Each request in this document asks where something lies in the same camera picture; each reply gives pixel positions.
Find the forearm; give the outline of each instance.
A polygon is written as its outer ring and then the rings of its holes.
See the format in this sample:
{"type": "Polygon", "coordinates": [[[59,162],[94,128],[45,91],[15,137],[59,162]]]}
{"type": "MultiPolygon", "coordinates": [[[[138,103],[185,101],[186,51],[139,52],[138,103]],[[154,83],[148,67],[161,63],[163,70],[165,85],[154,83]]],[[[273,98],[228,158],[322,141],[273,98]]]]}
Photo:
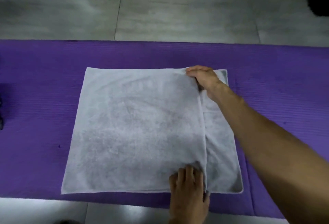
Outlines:
{"type": "Polygon", "coordinates": [[[214,86],[212,94],[279,208],[284,212],[285,204],[289,204],[300,211],[313,209],[312,213],[323,213],[329,207],[329,164],[306,144],[250,108],[225,84],[214,86]]]}

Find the yoga mat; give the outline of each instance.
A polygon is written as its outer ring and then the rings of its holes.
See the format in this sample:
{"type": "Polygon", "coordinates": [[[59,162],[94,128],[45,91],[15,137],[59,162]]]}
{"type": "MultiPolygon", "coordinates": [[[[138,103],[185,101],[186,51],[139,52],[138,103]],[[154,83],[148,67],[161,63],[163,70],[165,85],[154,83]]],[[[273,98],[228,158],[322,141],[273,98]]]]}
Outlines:
{"type": "MultiPolygon", "coordinates": [[[[329,160],[329,51],[288,46],[0,41],[0,197],[167,208],[169,194],[60,195],[86,67],[226,68],[230,87],[329,160]]],[[[242,194],[212,194],[216,213],[282,217],[237,143],[242,194]]]]}

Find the white towel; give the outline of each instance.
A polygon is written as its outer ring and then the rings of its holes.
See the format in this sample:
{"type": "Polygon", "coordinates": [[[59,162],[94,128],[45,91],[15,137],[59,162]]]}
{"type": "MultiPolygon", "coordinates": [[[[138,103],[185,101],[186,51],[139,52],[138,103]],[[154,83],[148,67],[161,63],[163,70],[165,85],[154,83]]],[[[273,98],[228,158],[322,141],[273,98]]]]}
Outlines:
{"type": "Polygon", "coordinates": [[[87,68],[63,194],[168,192],[186,164],[211,192],[242,191],[233,133],[184,69],[87,68]]]}

